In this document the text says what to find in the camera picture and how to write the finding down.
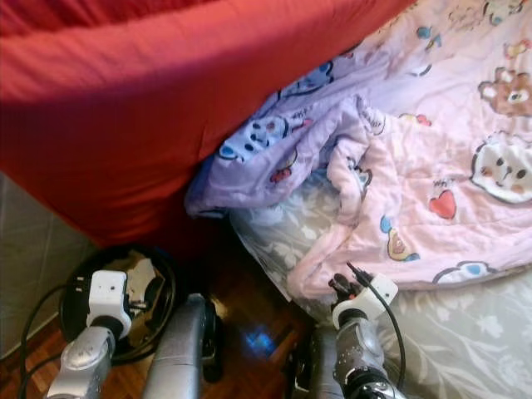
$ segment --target gray wall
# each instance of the gray wall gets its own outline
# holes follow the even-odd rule
[[[36,301],[64,283],[94,249],[87,237],[0,174],[0,357],[18,345]],[[45,304],[33,331],[57,313],[57,299]]]

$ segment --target red bedsheet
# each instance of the red bedsheet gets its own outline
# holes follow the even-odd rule
[[[2,0],[0,167],[99,244],[191,254],[197,164],[410,2]]]

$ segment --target wooden floor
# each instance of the wooden floor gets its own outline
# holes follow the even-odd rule
[[[224,377],[213,385],[204,383],[204,399],[279,399],[285,387],[283,365],[293,345],[308,334],[312,320],[297,306],[287,303],[243,250],[231,233],[190,270],[206,287],[224,320]],[[58,321],[41,330],[29,345],[30,368],[60,352],[65,343]],[[102,399],[140,398],[150,358],[114,367],[103,387]],[[57,374],[59,361],[37,372],[27,389],[27,399],[41,399]],[[17,397],[18,356],[0,363],[0,397]]]

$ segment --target wire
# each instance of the wire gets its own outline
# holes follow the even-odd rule
[[[29,334],[29,331],[30,331],[30,328],[31,328],[31,326],[33,324],[33,320],[35,319],[35,316],[37,315],[37,313],[39,312],[39,310],[41,309],[41,306],[45,303],[45,301],[47,299],[49,299],[54,293],[56,293],[57,291],[61,291],[61,290],[65,289],[67,287],[70,287],[70,286],[71,286],[70,284],[58,285],[58,286],[52,288],[47,293],[45,293],[42,296],[42,298],[39,299],[39,302],[37,302],[37,305],[35,305],[35,308],[33,308],[32,312],[30,313],[29,317],[27,318],[26,325],[24,326],[24,329],[22,330],[22,336],[20,338],[20,350],[19,350],[19,353],[20,353],[20,370],[19,371],[20,371],[21,386],[20,386],[19,391],[18,391],[18,397],[20,399],[25,399],[26,398],[26,385],[27,385],[31,375],[39,367],[44,366],[46,363],[50,362],[51,360],[55,360],[56,356],[61,356],[61,354],[59,353],[59,355],[56,355],[54,357],[50,357],[50,358],[46,359],[45,361],[42,361],[42,362],[38,363],[34,368],[32,368],[32,370],[30,370],[30,372],[28,372],[27,369],[26,369],[27,335]]]
[[[375,294],[377,299],[382,303],[382,306],[386,309],[386,312],[388,313],[388,316],[390,317],[390,320],[392,320],[393,329],[396,332],[397,336],[397,343],[399,345],[399,356],[400,356],[400,366],[399,366],[399,377],[397,378],[397,389],[401,390],[402,386],[405,383],[405,372],[406,372],[406,354],[405,354],[405,343],[402,340],[401,330],[399,329],[399,324],[397,324],[397,320],[395,315],[393,314],[392,309],[388,306],[384,298],[381,296],[381,294],[372,286],[370,280],[372,279],[371,275],[367,272],[355,268],[350,262],[347,262],[347,266],[352,270],[353,273],[355,273],[355,277],[357,278],[358,282],[363,285],[364,287],[368,287],[372,290],[372,292]]]
[[[22,379],[20,383],[20,388],[18,389],[18,399],[26,399],[26,388],[27,384],[30,381],[30,378],[32,378],[32,375],[35,374],[35,372],[43,367],[45,364],[48,364],[49,362],[53,362],[54,360],[57,360],[59,357],[61,357],[61,352],[56,353],[53,356],[50,356],[48,359],[44,359],[43,361],[37,363],[29,372],[26,372],[26,375]]]

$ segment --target cartoon print blanket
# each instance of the cartoon print blanket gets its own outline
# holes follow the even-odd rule
[[[329,293],[346,261],[402,288],[503,275],[532,262],[531,73],[531,4],[414,3],[271,96],[185,206],[269,206],[327,168],[341,209],[292,295]]]

